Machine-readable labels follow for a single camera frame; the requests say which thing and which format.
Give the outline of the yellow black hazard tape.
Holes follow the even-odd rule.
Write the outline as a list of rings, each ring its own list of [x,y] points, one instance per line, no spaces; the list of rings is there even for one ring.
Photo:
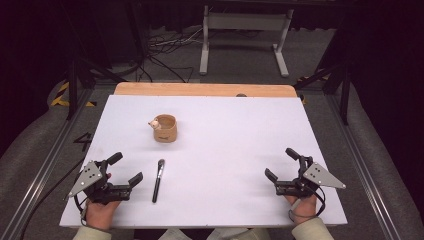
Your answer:
[[[69,82],[64,81],[62,85],[60,86],[58,92],[56,93],[55,97],[53,98],[52,102],[50,103],[51,106],[65,106],[69,107],[70,102],[68,100],[64,100],[63,96],[65,92],[69,89]]]

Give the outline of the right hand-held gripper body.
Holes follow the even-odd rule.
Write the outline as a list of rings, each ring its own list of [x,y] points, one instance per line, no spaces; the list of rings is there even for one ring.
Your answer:
[[[338,178],[314,162],[311,156],[291,155],[291,158],[299,163],[298,177],[291,181],[280,181],[275,177],[274,186],[277,195],[305,198],[314,195],[321,186],[346,188]]]

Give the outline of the black tripod stand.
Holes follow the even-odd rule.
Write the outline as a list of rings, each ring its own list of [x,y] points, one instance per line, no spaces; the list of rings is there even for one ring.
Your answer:
[[[110,71],[111,63],[92,10],[95,0],[61,0],[61,7],[69,26],[70,60],[68,66],[69,110],[71,120],[79,109],[78,81],[92,89],[94,69],[106,78],[121,83],[124,79]]]
[[[330,67],[318,70],[313,75],[296,82],[293,87],[295,90],[300,90],[309,84],[328,76],[325,84],[322,86],[322,91],[326,95],[334,95],[338,88],[341,88],[341,97],[339,104],[339,115],[342,122],[347,125],[347,112],[350,94],[350,77],[349,64],[346,61],[336,63]]]

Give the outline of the person's left hand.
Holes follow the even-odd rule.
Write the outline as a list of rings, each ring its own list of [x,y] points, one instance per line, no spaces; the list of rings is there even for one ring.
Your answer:
[[[106,205],[88,201],[85,214],[86,224],[100,230],[109,230],[119,205],[120,201],[109,202]]]

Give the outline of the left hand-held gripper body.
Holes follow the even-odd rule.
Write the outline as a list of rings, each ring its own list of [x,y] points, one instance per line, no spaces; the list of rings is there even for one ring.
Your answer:
[[[76,197],[84,192],[93,203],[108,204],[114,201],[128,201],[134,179],[131,178],[126,185],[113,185],[108,181],[107,167],[116,163],[116,160],[89,161],[80,172],[68,197]]]

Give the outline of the aluminium floor rail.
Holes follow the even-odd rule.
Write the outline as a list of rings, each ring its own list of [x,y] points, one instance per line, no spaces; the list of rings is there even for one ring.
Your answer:
[[[395,226],[390,213],[384,203],[380,191],[374,182],[374,179],[366,165],[366,162],[360,153],[359,147],[354,140],[352,132],[348,125],[344,123],[339,113],[337,99],[333,95],[327,95],[326,100],[335,117],[337,124],[342,132],[348,148],[353,156],[353,165],[359,176],[361,184],[371,204],[373,212],[379,222],[380,228],[385,235],[386,240],[401,240],[397,227]]]
[[[38,198],[41,195],[46,182],[54,169],[63,145],[79,115],[81,114],[86,102],[92,95],[92,89],[83,89],[80,96],[75,100],[76,109],[69,120],[64,120],[62,127],[55,138],[43,164],[39,168],[37,174],[29,185],[25,196],[20,202],[15,214],[11,218],[7,228],[0,236],[0,240],[18,240],[23,232],[26,222],[30,219],[30,215],[35,209]]]

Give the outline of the white table mat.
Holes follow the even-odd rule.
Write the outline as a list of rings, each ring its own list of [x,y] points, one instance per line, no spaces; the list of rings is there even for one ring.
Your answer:
[[[169,114],[177,139],[160,143],[148,123]],[[108,98],[88,160],[121,152],[109,167],[114,184],[142,172],[120,204],[116,228],[283,227],[290,206],[264,174],[296,177],[287,148],[325,162],[299,98],[124,96]],[[165,159],[157,202],[158,161]]]

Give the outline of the black makeup brush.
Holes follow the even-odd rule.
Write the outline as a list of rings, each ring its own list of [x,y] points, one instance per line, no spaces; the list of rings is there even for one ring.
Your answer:
[[[158,198],[158,194],[159,194],[159,188],[160,188],[160,182],[161,182],[164,166],[165,166],[165,159],[160,159],[158,161],[157,175],[156,175],[155,186],[154,186],[154,191],[153,191],[153,196],[152,196],[152,202],[153,203],[157,202],[157,198]]]

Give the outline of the person's right hand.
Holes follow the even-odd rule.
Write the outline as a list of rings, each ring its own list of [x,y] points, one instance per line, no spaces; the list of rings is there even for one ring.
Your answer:
[[[291,205],[289,216],[296,225],[300,225],[316,216],[317,198],[315,196],[308,198],[286,196],[285,199]]]

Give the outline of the wooden table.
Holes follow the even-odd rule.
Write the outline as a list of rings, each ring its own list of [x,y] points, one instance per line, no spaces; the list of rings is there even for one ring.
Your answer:
[[[297,97],[290,85],[122,82],[115,95]]]

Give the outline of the grey metal stand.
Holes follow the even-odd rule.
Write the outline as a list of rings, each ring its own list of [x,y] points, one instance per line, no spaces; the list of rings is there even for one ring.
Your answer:
[[[209,30],[255,30],[279,31],[280,39],[272,45],[277,66],[282,77],[288,77],[289,71],[283,57],[282,49],[293,18],[293,9],[284,14],[248,14],[248,13],[216,13],[208,5],[203,12],[203,44],[200,58],[199,73],[208,73],[209,60]]]

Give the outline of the wooden cup with dog figure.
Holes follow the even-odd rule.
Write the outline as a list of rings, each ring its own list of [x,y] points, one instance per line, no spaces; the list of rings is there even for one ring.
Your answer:
[[[161,114],[148,125],[153,129],[153,137],[160,143],[172,143],[177,139],[177,121],[169,114]]]

